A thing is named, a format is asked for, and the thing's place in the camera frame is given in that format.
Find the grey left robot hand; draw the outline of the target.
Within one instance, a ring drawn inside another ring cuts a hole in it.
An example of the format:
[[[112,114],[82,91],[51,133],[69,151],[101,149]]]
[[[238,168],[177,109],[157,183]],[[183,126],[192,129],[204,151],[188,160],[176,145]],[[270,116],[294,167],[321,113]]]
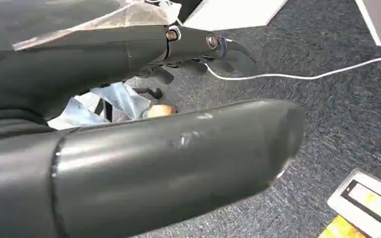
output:
[[[305,111],[256,99],[54,130],[69,99],[239,45],[163,25],[79,30],[0,50],[0,238],[127,238],[268,189],[297,154]]]

